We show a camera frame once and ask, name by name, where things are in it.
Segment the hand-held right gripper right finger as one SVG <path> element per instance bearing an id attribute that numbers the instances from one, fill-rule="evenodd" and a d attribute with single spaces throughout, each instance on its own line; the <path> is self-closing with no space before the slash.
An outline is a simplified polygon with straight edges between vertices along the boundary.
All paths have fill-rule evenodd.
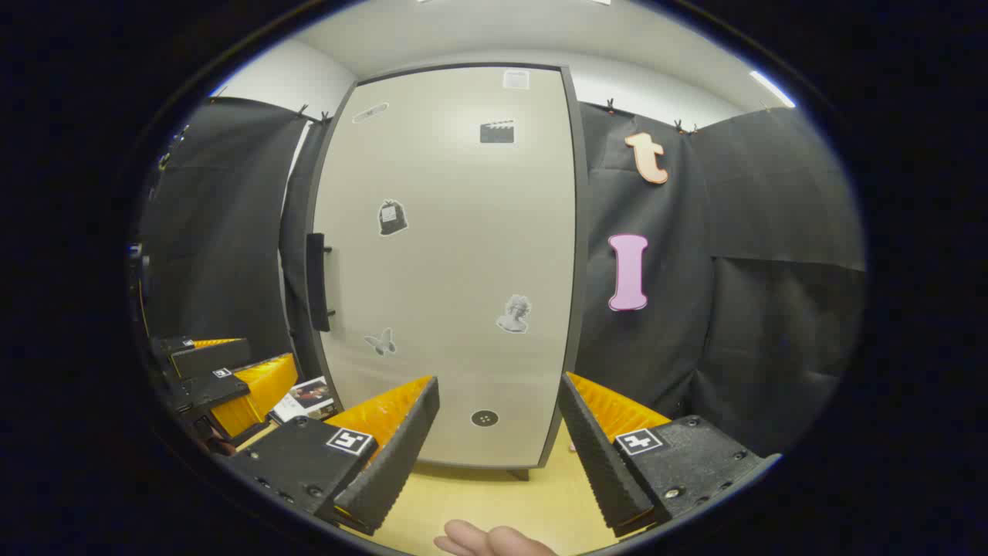
<path id="1" fill-rule="evenodd" d="M 558 405 L 604 523 L 618 537 L 684 524 L 780 460 L 703 416 L 670 419 L 573 373 L 560 379 Z"/>

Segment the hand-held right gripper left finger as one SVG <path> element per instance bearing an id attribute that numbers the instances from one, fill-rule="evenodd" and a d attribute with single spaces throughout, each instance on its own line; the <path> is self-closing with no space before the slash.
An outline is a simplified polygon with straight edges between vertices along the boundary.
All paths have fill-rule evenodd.
<path id="1" fill-rule="evenodd" d="M 440 408 L 424 376 L 325 420 L 297 416 L 227 461 L 271 500 L 372 535 L 413 470 Z"/>

